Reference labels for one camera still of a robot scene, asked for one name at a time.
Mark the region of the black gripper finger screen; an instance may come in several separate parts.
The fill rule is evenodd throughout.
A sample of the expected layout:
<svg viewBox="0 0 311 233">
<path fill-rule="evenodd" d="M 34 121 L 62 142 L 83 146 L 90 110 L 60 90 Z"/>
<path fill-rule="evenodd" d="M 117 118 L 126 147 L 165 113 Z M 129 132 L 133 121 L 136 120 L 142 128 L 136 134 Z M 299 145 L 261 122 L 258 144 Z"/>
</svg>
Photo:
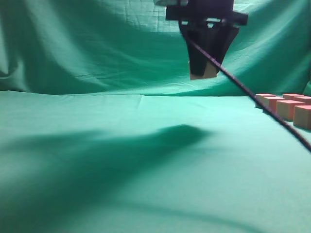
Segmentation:
<svg viewBox="0 0 311 233">
<path fill-rule="evenodd" d="M 221 65 L 231 43 L 238 35 L 239 31 L 239 28 L 232 26 L 217 28 L 216 35 L 212 39 L 209 48 L 206 49 L 206 52 Z"/>
<path fill-rule="evenodd" d="M 208 43 L 208 26 L 207 24 L 179 24 L 180 32 L 186 42 L 190 72 L 195 75 L 203 75 L 208 59 L 201 53 L 193 42 L 204 49 Z"/>
</svg>

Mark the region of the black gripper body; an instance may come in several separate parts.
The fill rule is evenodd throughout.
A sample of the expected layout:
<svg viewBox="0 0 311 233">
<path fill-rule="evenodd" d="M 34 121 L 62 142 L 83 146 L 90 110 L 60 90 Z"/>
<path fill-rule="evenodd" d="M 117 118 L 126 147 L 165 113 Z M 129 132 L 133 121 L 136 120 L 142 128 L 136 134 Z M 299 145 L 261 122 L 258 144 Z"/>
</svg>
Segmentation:
<svg viewBox="0 0 311 233">
<path fill-rule="evenodd" d="M 206 28 L 209 23 L 217 27 L 248 23 L 248 14 L 233 10 L 233 0 L 156 0 L 155 5 L 165 7 L 165 19 L 177 21 L 180 30 Z"/>
</svg>

